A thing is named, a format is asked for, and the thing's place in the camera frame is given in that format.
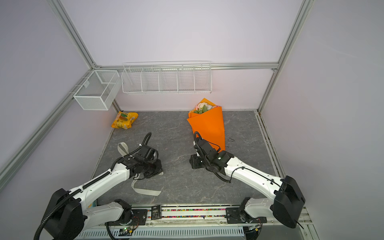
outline gray marble surface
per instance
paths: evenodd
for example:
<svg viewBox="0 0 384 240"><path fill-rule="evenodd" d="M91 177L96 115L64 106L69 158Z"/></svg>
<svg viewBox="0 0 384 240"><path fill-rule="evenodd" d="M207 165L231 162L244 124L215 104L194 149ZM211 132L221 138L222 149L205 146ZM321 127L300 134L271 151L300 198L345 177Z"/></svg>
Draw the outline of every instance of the gray marble surface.
<svg viewBox="0 0 384 240"><path fill-rule="evenodd" d="M142 142L148 132L148 145L159 151L164 175L137 181L135 188L160 190L159 196L134 192L132 179L119 183L98 199L107 204L123 199L130 204L240 204L244 197L264 198L257 190L233 179L226 183L207 170L192 169L189 164L193 149L192 128L188 112L138 112L138 119L130 129L115 129L96 170L106 171L120 157L119 142L130 150ZM226 151L245 163L269 174L274 174L264 140L253 111L224 111Z"/></svg>

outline orange wrapping paper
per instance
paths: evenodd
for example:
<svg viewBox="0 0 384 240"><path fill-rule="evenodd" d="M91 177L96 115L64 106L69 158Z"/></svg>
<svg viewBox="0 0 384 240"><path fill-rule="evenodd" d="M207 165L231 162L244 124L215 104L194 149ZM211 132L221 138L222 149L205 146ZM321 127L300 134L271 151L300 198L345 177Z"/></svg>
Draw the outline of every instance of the orange wrapping paper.
<svg viewBox="0 0 384 240"><path fill-rule="evenodd" d="M216 106L205 98L200 103ZM217 144L221 150L225 150L224 120L221 107L212 108L202 114L194 113L192 110L188 113L188 117L187 120L192 127L192 132L199 132L203 139ZM217 146L213 144L211 146L218 150Z"/></svg>

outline white wire basket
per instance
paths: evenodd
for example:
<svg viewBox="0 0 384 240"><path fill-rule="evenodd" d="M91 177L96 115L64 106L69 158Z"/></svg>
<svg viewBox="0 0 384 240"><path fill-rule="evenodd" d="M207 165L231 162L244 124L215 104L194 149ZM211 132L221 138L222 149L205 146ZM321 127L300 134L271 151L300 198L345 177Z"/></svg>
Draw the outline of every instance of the white wire basket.
<svg viewBox="0 0 384 240"><path fill-rule="evenodd" d="M73 97L84 110L108 110L121 88L115 70L94 70Z"/></svg>
<svg viewBox="0 0 384 240"><path fill-rule="evenodd" d="M122 91L127 94L212 92L210 62L157 63L161 64L124 63Z"/></svg>

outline white mesh basket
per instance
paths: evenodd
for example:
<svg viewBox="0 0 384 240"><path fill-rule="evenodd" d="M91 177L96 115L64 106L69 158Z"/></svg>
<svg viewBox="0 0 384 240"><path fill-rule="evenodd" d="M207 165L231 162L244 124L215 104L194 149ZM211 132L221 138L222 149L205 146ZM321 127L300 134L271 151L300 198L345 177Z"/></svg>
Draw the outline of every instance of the white mesh basket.
<svg viewBox="0 0 384 240"><path fill-rule="evenodd" d="M123 66L122 91L127 94L212 92L211 66L207 62Z"/></svg>
<svg viewBox="0 0 384 240"><path fill-rule="evenodd" d="M84 110L108 110L121 88L115 70L94 70L73 97Z"/></svg>

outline white panel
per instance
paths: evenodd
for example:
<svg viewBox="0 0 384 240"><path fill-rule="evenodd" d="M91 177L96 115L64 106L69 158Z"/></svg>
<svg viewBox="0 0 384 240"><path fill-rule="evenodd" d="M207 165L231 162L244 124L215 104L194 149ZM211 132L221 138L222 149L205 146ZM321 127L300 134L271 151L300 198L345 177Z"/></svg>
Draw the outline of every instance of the white panel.
<svg viewBox="0 0 384 240"><path fill-rule="evenodd" d="M383 13L316 1L262 112L320 239L383 239Z"/></svg>
<svg viewBox="0 0 384 240"><path fill-rule="evenodd" d="M89 181L116 111L71 107L0 193L0 239L33 239L52 194ZM52 237L43 230L40 240Z"/></svg>
<svg viewBox="0 0 384 240"><path fill-rule="evenodd" d="M213 70L210 94L127 95L120 92L116 100L126 111L192 110L203 98L223 109L256 109L272 73L271 69Z"/></svg>
<svg viewBox="0 0 384 240"><path fill-rule="evenodd" d="M302 0L62 0L97 64L278 61Z"/></svg>
<svg viewBox="0 0 384 240"><path fill-rule="evenodd" d="M88 70L44 0L0 7L0 167Z"/></svg>

